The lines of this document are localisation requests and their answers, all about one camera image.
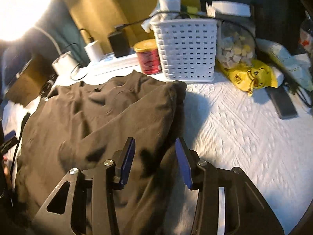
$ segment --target yellow snack package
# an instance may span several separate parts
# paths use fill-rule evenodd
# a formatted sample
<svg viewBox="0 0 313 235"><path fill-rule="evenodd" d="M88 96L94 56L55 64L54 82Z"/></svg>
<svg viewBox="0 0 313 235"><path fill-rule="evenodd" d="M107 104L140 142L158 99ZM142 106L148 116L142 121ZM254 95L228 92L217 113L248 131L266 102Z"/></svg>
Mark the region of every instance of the yellow snack package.
<svg viewBox="0 0 313 235"><path fill-rule="evenodd" d="M252 95L253 89L267 86L278 87L277 79L272 69L259 60L252 60L252 67L240 62L235 68L225 68L218 60L217 65L230 81L240 90Z"/></svg>

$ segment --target textured white fabric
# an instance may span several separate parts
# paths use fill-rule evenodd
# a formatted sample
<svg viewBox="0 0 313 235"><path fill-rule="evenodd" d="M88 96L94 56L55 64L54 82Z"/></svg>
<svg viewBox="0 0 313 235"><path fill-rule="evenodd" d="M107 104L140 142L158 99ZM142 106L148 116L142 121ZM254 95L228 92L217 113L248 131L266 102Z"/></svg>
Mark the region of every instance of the textured white fabric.
<svg viewBox="0 0 313 235"><path fill-rule="evenodd" d="M83 80L91 85L102 84L134 69L141 72L135 66L87 75ZM162 80L162 74L153 77ZM73 83L66 76L56 82ZM38 100L33 102L36 108ZM241 167L273 209L285 234L298 223L313 198L313 117L298 97L292 96L292 102L299 117L281 120L264 89L249 97L219 73L215 73L212 84L187 85L185 99L187 146L218 168ZM8 105L4 131L19 126L19 132L26 111L20 105ZM225 211L222 190L220 196L219 235L223 234ZM165 217L166 234L190 234L197 197L198 192L187 190L178 175Z"/></svg>

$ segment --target folded clothing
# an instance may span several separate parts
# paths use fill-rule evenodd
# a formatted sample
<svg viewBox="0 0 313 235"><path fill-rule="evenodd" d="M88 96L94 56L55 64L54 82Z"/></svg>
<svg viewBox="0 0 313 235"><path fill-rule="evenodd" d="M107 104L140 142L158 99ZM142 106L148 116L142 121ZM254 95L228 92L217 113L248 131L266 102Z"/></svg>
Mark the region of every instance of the folded clothing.
<svg viewBox="0 0 313 235"><path fill-rule="evenodd" d="M121 234L155 234L177 171L174 143L183 133L185 90L184 82L166 84L136 71L103 85L55 87L23 132L17 221L27 219L27 225L71 168L92 169L133 137L136 153L128 184L115 191L118 226Z"/></svg>

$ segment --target red can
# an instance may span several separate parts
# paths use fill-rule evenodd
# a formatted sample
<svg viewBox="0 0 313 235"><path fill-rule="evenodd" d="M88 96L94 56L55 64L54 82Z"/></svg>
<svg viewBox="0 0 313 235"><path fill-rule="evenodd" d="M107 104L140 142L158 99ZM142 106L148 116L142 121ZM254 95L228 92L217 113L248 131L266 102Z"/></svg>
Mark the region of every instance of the red can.
<svg viewBox="0 0 313 235"><path fill-rule="evenodd" d="M146 75L157 74L161 71L159 53L155 39L144 40L134 45L142 73Z"/></svg>

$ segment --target gold can lid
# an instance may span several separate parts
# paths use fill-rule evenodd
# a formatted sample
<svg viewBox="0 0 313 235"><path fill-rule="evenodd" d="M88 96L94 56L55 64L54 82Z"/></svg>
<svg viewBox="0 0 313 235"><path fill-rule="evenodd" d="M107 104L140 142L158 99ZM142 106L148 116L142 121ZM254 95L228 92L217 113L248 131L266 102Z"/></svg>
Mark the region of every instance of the gold can lid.
<svg viewBox="0 0 313 235"><path fill-rule="evenodd" d="M157 49L157 42L155 39L144 40L136 43L133 48L138 53L152 51Z"/></svg>

